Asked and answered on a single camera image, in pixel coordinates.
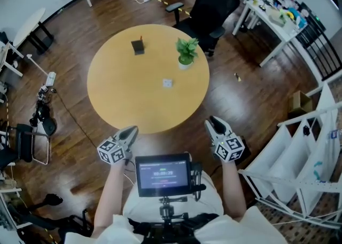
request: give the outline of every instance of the green plant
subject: green plant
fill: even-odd
[[[195,52],[197,45],[198,39],[190,39],[189,41],[186,41],[178,38],[176,47],[178,53],[180,53],[178,60],[181,64],[189,65],[193,63],[193,58],[198,56]]]

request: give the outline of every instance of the white flower pot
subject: white flower pot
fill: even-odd
[[[181,64],[181,63],[178,61],[178,66],[179,66],[179,68],[180,68],[181,70],[187,70],[189,67],[191,67],[192,64],[193,64],[193,62],[190,63],[190,64],[188,64],[188,65],[184,65],[184,64]]]

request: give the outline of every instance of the round wooden table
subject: round wooden table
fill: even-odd
[[[134,55],[131,41],[143,37],[145,54]],[[95,54],[87,87],[95,111],[115,128],[137,125],[143,134],[171,129],[200,106],[209,85],[207,59],[198,46],[194,64],[178,67],[178,38],[190,36],[164,25],[140,25],[110,38]],[[172,79],[171,88],[163,79]]]

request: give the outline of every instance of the white shirt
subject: white shirt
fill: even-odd
[[[175,215],[184,212],[189,213],[190,218],[201,213],[219,215],[195,231],[196,239],[202,244],[287,243],[257,207],[249,208],[240,222],[224,215],[222,201],[211,178],[203,173],[202,182],[207,186],[207,189],[202,191],[199,201],[196,202],[193,196],[188,196],[188,202],[171,204],[174,207]],[[159,215],[161,204],[158,199],[158,197],[139,197],[137,186],[134,185],[123,208],[123,216],[114,215],[113,224],[98,239],[86,238],[76,233],[67,233],[65,244],[140,244],[144,237],[133,233],[134,229],[129,224],[128,218],[137,222],[161,222]]]

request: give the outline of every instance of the white storage rack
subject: white storage rack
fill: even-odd
[[[329,182],[340,153],[340,139],[328,138],[329,132],[337,128],[341,107],[342,102],[335,103],[328,84],[324,83],[315,111],[278,124],[278,131],[263,151],[245,170],[239,170],[256,200],[299,220],[328,228],[341,227],[338,219],[342,214],[342,176],[338,182]],[[317,119],[321,126],[317,140],[308,119]],[[287,125],[294,123],[300,125],[291,136]],[[305,126],[310,128],[309,135],[303,133]],[[313,218],[310,214],[324,192],[339,193],[337,209],[330,215]],[[295,195],[301,212],[287,206]]]

